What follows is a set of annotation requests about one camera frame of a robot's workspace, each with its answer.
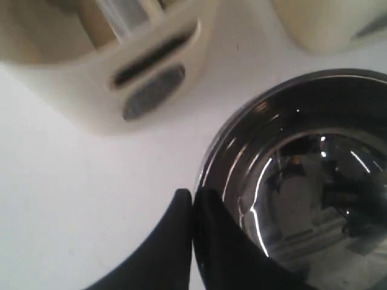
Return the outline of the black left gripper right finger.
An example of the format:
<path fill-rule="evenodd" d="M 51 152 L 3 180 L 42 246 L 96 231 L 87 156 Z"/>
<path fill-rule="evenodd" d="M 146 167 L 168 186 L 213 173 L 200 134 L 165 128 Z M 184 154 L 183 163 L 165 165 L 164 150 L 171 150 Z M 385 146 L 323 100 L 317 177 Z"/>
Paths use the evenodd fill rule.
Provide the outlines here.
<path fill-rule="evenodd" d="M 214 189 L 196 192 L 193 247 L 206 289 L 311 289 L 242 232 Z"/>

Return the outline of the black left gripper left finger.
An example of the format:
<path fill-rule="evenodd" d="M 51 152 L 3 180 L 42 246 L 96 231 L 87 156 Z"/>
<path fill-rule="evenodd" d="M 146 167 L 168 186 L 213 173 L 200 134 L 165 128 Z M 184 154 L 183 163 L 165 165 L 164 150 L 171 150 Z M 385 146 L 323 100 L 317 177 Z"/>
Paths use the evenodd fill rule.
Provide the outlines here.
<path fill-rule="evenodd" d="M 176 190 L 146 240 L 88 289 L 188 289 L 192 261 L 192 196 Z"/>

